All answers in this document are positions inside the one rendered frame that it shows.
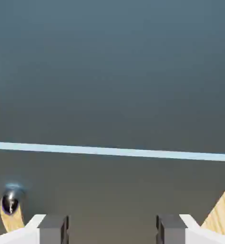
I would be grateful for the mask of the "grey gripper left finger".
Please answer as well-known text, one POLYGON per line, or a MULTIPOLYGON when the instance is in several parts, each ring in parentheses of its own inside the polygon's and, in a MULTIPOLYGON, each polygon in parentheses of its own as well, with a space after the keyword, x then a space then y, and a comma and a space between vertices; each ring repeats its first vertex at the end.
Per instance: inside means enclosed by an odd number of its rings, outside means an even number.
POLYGON ((0 235, 0 244, 69 244, 69 216, 36 214, 25 227, 0 235))

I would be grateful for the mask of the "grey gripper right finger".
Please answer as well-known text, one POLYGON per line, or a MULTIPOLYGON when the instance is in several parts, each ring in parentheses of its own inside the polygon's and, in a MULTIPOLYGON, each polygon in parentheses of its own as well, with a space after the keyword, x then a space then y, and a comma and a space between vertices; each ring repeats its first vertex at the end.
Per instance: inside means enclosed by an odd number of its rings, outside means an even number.
POLYGON ((158 214, 156 244, 225 244, 225 235, 201 228, 189 214, 158 214))

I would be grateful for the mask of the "grey-blue cabinet door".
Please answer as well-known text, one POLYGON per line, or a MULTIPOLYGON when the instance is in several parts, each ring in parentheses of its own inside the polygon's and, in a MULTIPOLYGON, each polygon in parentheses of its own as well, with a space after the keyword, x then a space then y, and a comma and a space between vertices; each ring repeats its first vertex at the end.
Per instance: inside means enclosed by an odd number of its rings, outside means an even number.
POLYGON ((225 153, 225 0, 0 0, 0 142, 225 153))
POLYGON ((0 199, 7 185, 24 189, 25 221, 68 215, 71 244, 155 244, 157 214, 203 222, 225 162, 0 150, 0 199))

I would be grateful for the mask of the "grey-blue painted cabinet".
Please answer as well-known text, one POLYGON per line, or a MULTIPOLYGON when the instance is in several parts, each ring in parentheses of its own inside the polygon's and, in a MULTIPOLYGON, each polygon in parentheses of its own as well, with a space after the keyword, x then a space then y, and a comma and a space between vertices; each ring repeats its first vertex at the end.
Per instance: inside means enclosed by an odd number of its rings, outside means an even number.
POLYGON ((225 153, 127 149, 99 146, 0 142, 0 150, 225 162, 225 153))

